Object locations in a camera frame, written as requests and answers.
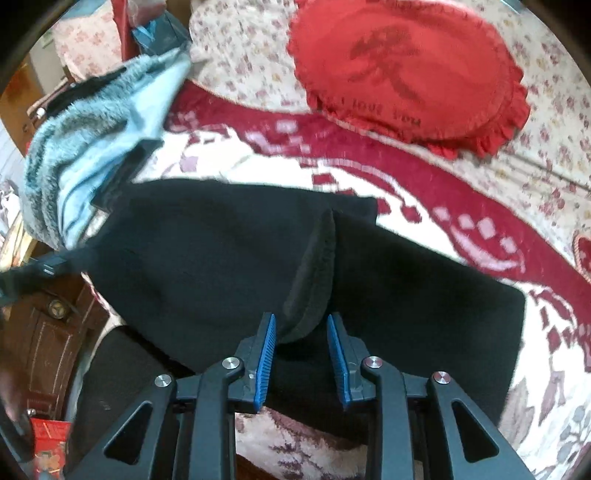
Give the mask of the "black pants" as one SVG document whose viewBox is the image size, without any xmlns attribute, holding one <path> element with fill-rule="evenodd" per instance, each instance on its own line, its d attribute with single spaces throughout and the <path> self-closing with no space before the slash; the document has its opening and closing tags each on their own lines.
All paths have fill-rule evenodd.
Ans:
<svg viewBox="0 0 591 480">
<path fill-rule="evenodd" d="M 520 346 L 516 289 L 376 223 L 374 199 L 216 181 L 127 188 L 85 245 L 85 269 L 123 320 L 102 341 L 78 402 L 84 445 L 162 371 L 201 373 L 277 322 L 266 403 L 351 440 L 365 424 L 339 406 L 325 321 L 399 370 L 444 370 L 493 421 Z"/>
</svg>

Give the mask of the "grey fleece light blue garment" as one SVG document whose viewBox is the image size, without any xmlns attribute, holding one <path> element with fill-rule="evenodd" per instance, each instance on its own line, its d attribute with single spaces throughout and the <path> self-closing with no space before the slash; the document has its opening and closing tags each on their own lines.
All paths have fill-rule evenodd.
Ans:
<svg viewBox="0 0 591 480">
<path fill-rule="evenodd" d="M 55 98 L 25 157 L 20 199 L 31 236 L 54 249 L 78 244 L 101 185 L 141 142 L 161 142 L 190 70 L 184 48 L 140 55 Z"/>
</svg>

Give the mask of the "red white patterned blanket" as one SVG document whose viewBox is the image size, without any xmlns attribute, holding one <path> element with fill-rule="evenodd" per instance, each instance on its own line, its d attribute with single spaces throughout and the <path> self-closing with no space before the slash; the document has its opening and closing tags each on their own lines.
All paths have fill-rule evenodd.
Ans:
<svg viewBox="0 0 591 480">
<path fill-rule="evenodd" d="M 216 181 L 374 199 L 379 227 L 519 291 L 520 346 L 501 418 L 492 421 L 535 478 L 589 477 L 590 285 L 516 210 L 317 113 L 249 108 L 193 83 L 176 96 L 165 129 L 164 147 L 134 184 Z M 363 441 L 267 403 L 239 414 L 238 475 L 255 468 L 277 479 L 362 479 L 368 422 L 347 414 L 363 420 Z"/>
</svg>

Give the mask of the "blue gift bag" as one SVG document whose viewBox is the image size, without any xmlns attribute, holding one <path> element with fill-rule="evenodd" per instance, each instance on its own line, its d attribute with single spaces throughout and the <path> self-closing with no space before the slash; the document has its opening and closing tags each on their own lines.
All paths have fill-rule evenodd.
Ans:
<svg viewBox="0 0 591 480">
<path fill-rule="evenodd" d="M 174 49 L 187 47 L 190 35 L 181 22 L 169 11 L 131 30 L 141 54 L 158 56 Z"/>
</svg>

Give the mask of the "red heart pillow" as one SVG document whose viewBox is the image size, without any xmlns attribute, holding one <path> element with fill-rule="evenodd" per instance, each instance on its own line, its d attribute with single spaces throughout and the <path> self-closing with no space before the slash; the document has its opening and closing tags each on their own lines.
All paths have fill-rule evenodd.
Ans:
<svg viewBox="0 0 591 480">
<path fill-rule="evenodd" d="M 497 29 L 444 1 L 301 1 L 287 51 L 311 110 L 454 159 L 495 155 L 530 115 Z"/>
</svg>

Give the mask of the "floral beige quilt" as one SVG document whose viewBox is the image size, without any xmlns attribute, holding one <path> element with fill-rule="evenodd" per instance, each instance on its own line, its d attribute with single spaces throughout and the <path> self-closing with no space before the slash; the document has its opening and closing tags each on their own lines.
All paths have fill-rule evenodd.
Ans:
<svg viewBox="0 0 591 480">
<path fill-rule="evenodd" d="M 532 15 L 493 1 L 195 1 L 188 30 L 211 93 L 412 153 L 557 249 L 590 229 L 590 87 Z"/>
</svg>

